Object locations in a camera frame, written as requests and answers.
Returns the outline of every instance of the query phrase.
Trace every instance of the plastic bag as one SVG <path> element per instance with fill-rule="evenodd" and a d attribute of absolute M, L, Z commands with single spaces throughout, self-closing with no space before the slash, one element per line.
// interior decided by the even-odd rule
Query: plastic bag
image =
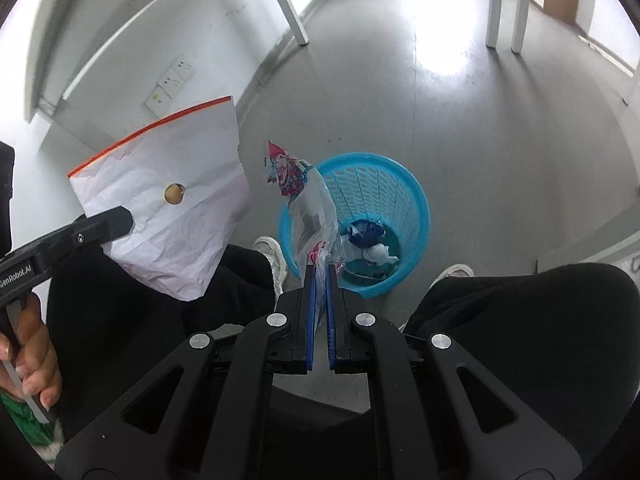
<path fill-rule="evenodd" d="M 87 216 L 123 205 L 129 236 L 105 254 L 136 280 L 181 301 L 200 298 L 249 206 L 231 97 L 178 112 L 69 174 Z"/>
<path fill-rule="evenodd" d="M 315 321 L 318 328 L 324 316 L 326 266 L 344 267 L 338 236 L 338 218 L 334 201 L 322 175 L 305 160 L 289 155 L 269 142 L 270 174 L 268 182 L 277 182 L 283 196 L 289 197 L 291 247 L 304 283 L 307 265 L 316 268 Z"/>

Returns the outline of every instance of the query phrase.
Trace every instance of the clear plastic bag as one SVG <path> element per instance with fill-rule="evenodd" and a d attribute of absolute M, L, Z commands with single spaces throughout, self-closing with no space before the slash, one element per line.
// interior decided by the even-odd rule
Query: clear plastic bag
<path fill-rule="evenodd" d="M 344 267 L 338 236 L 338 218 L 334 201 L 322 175 L 308 162 L 289 155 L 269 142 L 271 161 L 269 182 L 277 182 L 283 196 L 289 197 L 291 247 L 304 283 L 307 265 L 316 268 L 314 330 L 325 315 L 326 267 Z"/>

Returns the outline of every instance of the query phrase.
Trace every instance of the hand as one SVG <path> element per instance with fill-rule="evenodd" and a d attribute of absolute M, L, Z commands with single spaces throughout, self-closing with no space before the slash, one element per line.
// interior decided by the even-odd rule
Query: hand
<path fill-rule="evenodd" d="M 40 300 L 33 293 L 27 296 L 26 306 L 18 317 L 16 336 L 22 345 L 15 360 L 15 370 L 22 379 L 22 390 L 30 397 L 40 394 L 40 402 L 48 410 L 60 399 L 62 377 L 58 356 L 49 340 L 49 330 L 42 322 Z M 11 359 L 15 351 L 17 349 L 12 349 L 9 340 L 0 334 L 0 360 Z M 0 388 L 17 399 L 22 398 L 2 365 Z"/>

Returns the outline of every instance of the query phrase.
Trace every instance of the white cloth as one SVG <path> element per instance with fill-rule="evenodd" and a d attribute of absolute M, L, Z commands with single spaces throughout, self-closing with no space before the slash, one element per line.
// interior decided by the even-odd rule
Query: white cloth
<path fill-rule="evenodd" d="M 349 241 L 349 235 L 340 237 L 342 252 L 345 263 L 355 260 L 367 260 L 377 266 L 385 264 L 396 264 L 399 261 L 397 256 L 389 256 L 389 247 L 383 244 L 375 244 L 367 249 L 361 249 Z"/>
<path fill-rule="evenodd" d="M 231 97 L 143 128 L 69 174 L 87 216 L 122 205 L 132 232 L 104 245 L 131 276 L 178 300 L 204 294 L 228 240 L 248 208 Z M 171 184 L 185 187 L 169 204 Z"/>

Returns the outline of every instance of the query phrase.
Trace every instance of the blue plastic basket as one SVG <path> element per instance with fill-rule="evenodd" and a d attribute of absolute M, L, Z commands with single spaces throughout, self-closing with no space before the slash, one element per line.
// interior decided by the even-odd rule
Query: blue plastic basket
<path fill-rule="evenodd" d="M 355 285 L 343 279 L 340 286 L 364 298 L 391 290 L 418 264 L 429 237 L 429 205 L 420 183 L 396 161 L 373 153 L 345 153 L 316 168 L 334 199 L 341 234 L 356 220 L 380 220 L 399 242 L 400 262 L 388 278 L 371 285 Z M 292 256 L 291 218 L 286 205 L 278 230 L 287 265 L 300 277 Z"/>

